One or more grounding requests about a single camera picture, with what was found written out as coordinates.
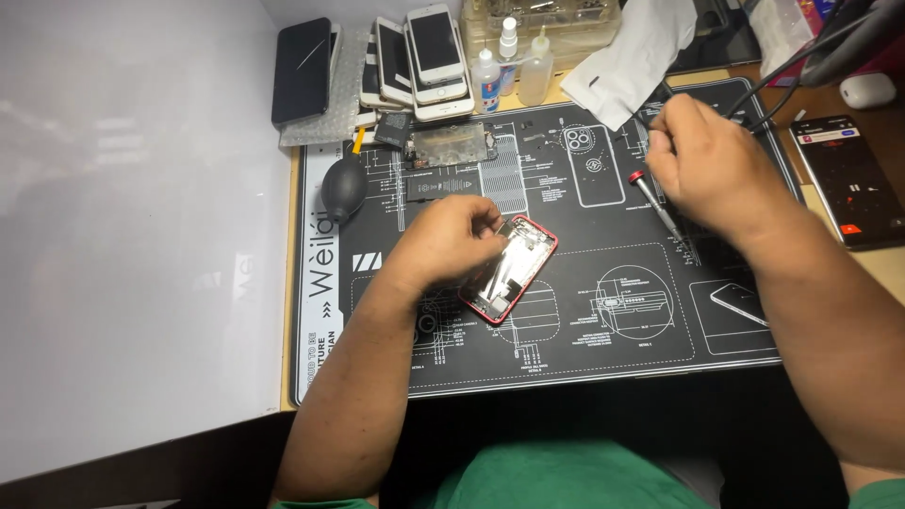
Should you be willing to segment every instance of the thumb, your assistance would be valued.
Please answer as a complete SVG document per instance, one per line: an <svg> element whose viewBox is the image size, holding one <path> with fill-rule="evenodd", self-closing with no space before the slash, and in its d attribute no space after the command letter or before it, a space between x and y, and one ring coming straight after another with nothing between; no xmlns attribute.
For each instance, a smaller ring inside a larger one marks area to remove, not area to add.
<svg viewBox="0 0 905 509"><path fill-rule="evenodd" d="M672 142L666 133L652 130L648 133L650 147L647 150L647 167L663 186L667 194L679 190L679 160L672 153Z"/></svg>
<svg viewBox="0 0 905 509"><path fill-rule="evenodd" d="M501 255L503 249L509 245L509 239L503 235L491 235L474 241L472 253L474 253L475 264L483 264L489 262L493 258Z"/></svg>

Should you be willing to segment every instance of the bubble wrap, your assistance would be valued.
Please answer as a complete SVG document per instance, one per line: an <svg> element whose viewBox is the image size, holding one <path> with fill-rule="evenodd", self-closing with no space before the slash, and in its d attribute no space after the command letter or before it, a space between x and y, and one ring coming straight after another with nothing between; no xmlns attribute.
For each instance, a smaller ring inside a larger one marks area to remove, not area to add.
<svg viewBox="0 0 905 509"><path fill-rule="evenodd" d="M284 126L280 133L281 147L352 139L358 116L358 94L361 92L361 75L365 71L369 35L369 28L344 31L337 68L330 82L327 112L314 119Z"/></svg>

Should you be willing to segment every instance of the white panel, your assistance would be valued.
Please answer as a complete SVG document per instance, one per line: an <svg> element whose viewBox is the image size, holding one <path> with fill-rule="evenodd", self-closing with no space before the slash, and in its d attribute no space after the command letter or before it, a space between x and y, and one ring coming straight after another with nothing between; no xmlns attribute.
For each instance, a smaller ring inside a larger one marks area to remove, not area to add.
<svg viewBox="0 0 905 509"><path fill-rule="evenodd" d="M320 17L328 17L343 28L370 26L378 16L402 23L411 10L432 4L436 0L261 0L277 28L286 28ZM459 19L462 0L446 2L454 19Z"/></svg>
<svg viewBox="0 0 905 509"><path fill-rule="evenodd" d="M261 4L0 0L0 483L279 406Z"/></svg>

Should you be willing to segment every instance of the red screwdriver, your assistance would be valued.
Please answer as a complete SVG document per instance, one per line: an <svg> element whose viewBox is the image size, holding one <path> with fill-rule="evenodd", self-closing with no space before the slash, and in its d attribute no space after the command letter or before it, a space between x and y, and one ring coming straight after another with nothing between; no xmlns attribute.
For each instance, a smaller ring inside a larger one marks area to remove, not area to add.
<svg viewBox="0 0 905 509"><path fill-rule="evenodd" d="M669 228L670 232L672 232L672 236L675 237L676 240L685 244L685 238L682 236L679 231L679 227L676 226L675 221L672 220L672 216L670 213L660 205L660 200L657 199L657 196L651 191L651 188L647 185L647 181L644 179L644 172L640 169L634 172L632 175L628 176L628 183L637 186L641 189L641 192L644 193L644 196L647 197L647 201L650 202L653 210L657 212L657 216L663 221L663 224Z"/></svg>

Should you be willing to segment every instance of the plastic bottle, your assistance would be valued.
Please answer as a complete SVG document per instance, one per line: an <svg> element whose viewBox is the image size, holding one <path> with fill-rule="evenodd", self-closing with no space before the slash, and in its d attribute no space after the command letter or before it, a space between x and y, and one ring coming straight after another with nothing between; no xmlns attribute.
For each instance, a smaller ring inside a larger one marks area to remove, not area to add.
<svg viewBox="0 0 905 509"><path fill-rule="evenodd" d="M500 36L500 96L507 96L515 90L516 60L519 37L515 34L516 21L513 17L503 20L503 35Z"/></svg>
<svg viewBox="0 0 905 509"><path fill-rule="evenodd" d="M537 106L547 98L553 74L553 53L545 31L546 27L542 27L540 35L531 41L531 48L525 52L525 62L521 64L519 101L525 106Z"/></svg>
<svg viewBox="0 0 905 509"><path fill-rule="evenodd" d="M493 60L491 50L478 53L478 61L472 67L475 109L479 113L493 113L500 106L500 65Z"/></svg>

